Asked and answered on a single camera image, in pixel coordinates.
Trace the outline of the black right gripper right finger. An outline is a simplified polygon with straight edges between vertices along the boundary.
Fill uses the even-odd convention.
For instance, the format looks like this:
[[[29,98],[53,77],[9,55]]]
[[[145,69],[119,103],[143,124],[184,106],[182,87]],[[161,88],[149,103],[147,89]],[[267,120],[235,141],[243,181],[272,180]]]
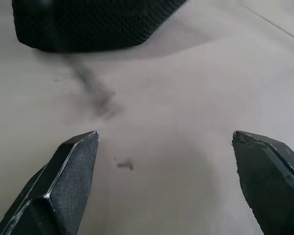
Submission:
[[[264,235],[294,235],[294,152],[283,142],[235,131],[240,186]]]

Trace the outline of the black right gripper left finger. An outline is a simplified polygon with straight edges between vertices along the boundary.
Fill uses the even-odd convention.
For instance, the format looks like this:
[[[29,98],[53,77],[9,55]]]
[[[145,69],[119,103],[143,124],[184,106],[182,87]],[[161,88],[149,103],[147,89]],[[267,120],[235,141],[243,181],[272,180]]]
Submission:
[[[63,142],[24,186],[0,222],[0,235],[77,235],[92,186],[97,131]]]

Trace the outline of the black mesh drawstring pouch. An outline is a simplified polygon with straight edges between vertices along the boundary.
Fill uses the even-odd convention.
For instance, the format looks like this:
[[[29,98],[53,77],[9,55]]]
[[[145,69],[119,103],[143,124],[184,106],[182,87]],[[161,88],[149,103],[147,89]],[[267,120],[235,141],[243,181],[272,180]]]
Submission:
[[[11,0],[20,43],[81,53],[144,43],[187,0]]]

